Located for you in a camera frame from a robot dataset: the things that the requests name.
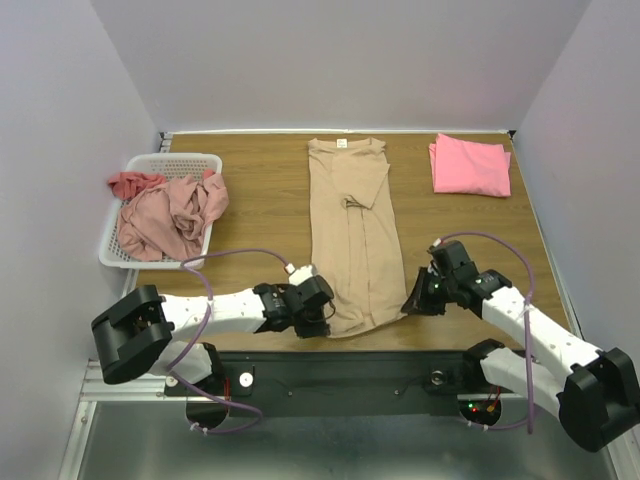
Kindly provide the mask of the beige t shirt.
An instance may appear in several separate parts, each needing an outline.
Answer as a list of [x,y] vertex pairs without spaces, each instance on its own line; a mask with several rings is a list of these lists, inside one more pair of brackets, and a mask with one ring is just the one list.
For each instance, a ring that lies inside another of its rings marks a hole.
[[308,142],[311,261],[333,290],[330,336],[360,335],[403,317],[408,294],[386,143]]

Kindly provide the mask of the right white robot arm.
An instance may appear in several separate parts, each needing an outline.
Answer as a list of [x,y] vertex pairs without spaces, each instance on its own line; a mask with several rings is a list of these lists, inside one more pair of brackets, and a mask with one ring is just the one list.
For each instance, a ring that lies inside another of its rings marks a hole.
[[419,270],[403,312],[437,316],[449,304],[505,332],[524,349],[518,354],[487,339],[463,354],[466,388],[501,387],[524,397],[527,427],[542,409],[554,416],[582,449],[597,452],[639,424],[639,381],[632,359],[575,336],[532,303],[495,270],[479,271],[457,235],[429,247],[431,262]]

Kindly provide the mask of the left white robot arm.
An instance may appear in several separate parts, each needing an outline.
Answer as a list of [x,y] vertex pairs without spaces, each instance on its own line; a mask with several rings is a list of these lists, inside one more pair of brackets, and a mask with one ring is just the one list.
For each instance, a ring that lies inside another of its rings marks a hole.
[[91,323],[103,381],[119,385],[150,374],[188,381],[199,393],[215,392],[223,371],[213,349],[200,341],[226,333],[281,333],[300,338],[330,333],[324,308],[334,294],[326,280],[304,268],[285,284],[262,283],[233,294],[162,296],[139,287]]

